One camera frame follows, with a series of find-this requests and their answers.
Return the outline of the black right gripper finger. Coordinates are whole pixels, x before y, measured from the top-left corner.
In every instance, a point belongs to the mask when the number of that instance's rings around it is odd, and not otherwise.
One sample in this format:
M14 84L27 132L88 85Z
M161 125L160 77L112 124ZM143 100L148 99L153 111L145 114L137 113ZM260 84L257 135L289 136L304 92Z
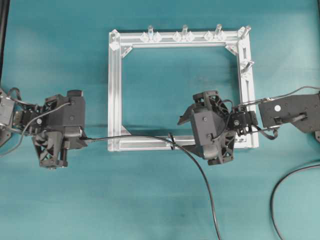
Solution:
M191 105L186 109L186 111L184 112L184 114L179 117L179 120L178 120L178 122L177 122L177 125L182 125L182 124L185 124L185 123L189 122L189 121L190 121L190 118L191 118L191 115L193 114L193 109L194 109L194 105L191 104Z
M184 145L183 148L198 157L202 156L201 150L196 145Z

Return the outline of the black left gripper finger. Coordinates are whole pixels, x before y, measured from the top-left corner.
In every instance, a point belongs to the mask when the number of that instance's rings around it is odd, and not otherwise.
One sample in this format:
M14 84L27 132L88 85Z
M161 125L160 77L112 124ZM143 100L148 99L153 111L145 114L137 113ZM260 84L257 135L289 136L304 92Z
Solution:
M71 137L65 139L65 149L66 150L73 150L73 149L81 149L87 147L88 144L78 137Z

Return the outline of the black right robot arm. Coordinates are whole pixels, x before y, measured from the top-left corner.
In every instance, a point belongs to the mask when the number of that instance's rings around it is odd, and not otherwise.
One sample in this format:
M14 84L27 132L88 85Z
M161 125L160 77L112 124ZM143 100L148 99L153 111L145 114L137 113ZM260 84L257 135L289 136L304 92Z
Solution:
M185 148L203 158L209 165L218 165L234 159L236 136L255 132L274 140L278 128L292 124L303 133L320 130L320 95L287 94L257 100L263 127L258 126L254 110L247 103L228 108L227 100L220 98L217 91L205 91L193 95L190 105L178 120L178 125L191 123L195 143Z

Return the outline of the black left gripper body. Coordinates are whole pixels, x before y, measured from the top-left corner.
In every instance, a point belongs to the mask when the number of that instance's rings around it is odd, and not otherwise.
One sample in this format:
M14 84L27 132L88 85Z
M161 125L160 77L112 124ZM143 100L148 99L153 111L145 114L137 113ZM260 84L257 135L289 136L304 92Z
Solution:
M45 99L42 123L32 142L42 168L68 166L65 139L85 140L85 99L82 90L69 90L66 96L57 94Z

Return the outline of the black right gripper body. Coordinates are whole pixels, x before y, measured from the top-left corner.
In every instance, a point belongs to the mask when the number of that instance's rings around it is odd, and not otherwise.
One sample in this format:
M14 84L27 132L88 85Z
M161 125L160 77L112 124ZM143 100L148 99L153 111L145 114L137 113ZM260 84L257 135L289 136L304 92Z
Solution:
M193 95L195 101L191 115L194 141L201 151L201 158L209 165L218 165L234 159L235 132L228 131L231 116L217 91Z

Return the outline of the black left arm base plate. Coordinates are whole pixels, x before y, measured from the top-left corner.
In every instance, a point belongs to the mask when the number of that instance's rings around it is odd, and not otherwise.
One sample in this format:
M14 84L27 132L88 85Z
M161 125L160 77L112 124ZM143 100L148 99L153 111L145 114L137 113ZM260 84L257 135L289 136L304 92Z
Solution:
M10 131L1 129L0 130L0 147L2 147L11 137L12 137L12 133Z

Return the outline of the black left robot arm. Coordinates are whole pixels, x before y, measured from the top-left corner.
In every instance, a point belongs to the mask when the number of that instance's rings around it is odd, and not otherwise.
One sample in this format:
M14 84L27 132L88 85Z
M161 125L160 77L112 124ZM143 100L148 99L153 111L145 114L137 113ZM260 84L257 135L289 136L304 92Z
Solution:
M22 101L20 90L0 92L0 145L13 134L19 135L15 146L1 152L5 157L16 151L30 136L39 166L46 169L66 168L69 150L107 140L90 138L85 133L85 99L81 90L69 90L65 96L47 97L43 105Z

